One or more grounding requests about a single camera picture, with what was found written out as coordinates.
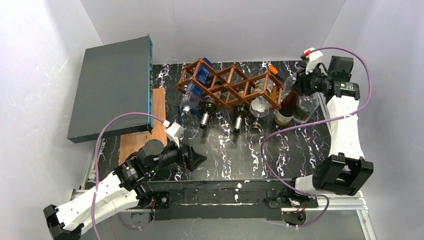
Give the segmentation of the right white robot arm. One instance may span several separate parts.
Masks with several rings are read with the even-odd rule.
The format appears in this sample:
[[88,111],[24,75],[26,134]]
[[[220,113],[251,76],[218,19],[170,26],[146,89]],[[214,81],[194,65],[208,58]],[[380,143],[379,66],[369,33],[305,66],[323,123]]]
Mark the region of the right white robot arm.
[[302,70],[297,79],[304,95],[320,93],[325,97],[331,137],[328,157],[315,171],[298,177],[294,186],[303,194],[334,193],[355,195],[374,172],[374,164],[365,160],[361,149],[358,118],[355,111],[360,100],[360,87],[351,82],[354,59],[332,56],[328,68],[321,63]]

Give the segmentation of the dark bottle gold cap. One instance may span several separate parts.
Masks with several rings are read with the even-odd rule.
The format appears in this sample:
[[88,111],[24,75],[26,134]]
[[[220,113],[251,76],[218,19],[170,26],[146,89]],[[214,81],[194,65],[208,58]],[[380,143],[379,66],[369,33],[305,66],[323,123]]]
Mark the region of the dark bottle gold cap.
[[299,95],[291,90],[283,99],[281,108],[276,112],[274,121],[280,126],[286,126],[293,119],[297,109]]

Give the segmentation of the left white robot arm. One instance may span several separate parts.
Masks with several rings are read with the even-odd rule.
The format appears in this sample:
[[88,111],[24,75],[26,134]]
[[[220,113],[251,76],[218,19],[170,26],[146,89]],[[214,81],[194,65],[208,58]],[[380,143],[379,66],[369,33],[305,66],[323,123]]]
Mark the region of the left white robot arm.
[[48,205],[43,214],[54,240],[79,240],[94,223],[99,223],[123,210],[140,207],[154,214],[166,209],[170,193],[154,191],[150,178],[172,164],[192,172],[207,156],[193,146],[151,139],[138,151],[131,153],[125,162],[114,169],[97,186],[59,206]]

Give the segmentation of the clear bottle black cap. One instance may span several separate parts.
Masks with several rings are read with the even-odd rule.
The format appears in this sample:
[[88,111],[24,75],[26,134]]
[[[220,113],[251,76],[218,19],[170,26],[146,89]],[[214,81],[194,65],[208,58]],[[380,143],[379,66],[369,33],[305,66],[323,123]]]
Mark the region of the clear bottle black cap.
[[302,96],[302,90],[300,83],[297,83],[299,74],[304,70],[304,68],[299,67],[295,73],[290,75],[284,82],[282,97],[285,98],[290,92],[294,92],[299,96]]

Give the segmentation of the clear bottle white neck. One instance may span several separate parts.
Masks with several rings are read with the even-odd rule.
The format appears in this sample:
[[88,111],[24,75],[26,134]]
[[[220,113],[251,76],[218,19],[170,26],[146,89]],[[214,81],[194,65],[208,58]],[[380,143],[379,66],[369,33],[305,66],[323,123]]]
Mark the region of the clear bottle white neck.
[[320,105],[319,93],[316,92],[309,96],[301,96],[298,99],[297,108],[293,115],[293,120],[296,123],[306,123],[312,117],[314,112]]

